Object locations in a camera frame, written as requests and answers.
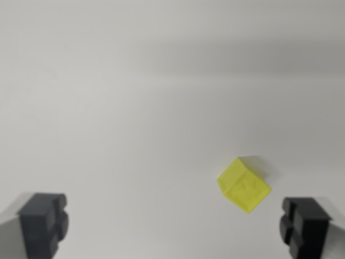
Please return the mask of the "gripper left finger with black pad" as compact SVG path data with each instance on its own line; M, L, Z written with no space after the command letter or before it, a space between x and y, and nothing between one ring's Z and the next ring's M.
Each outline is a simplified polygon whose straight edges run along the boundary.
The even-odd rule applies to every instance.
M67 232L63 193L21 193L1 211L1 258L54 258Z

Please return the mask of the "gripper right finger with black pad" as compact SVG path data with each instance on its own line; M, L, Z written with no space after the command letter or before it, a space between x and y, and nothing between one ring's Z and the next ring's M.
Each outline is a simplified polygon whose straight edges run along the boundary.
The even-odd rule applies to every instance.
M325 197L286 197L279 232L293 259L344 258L344 211Z

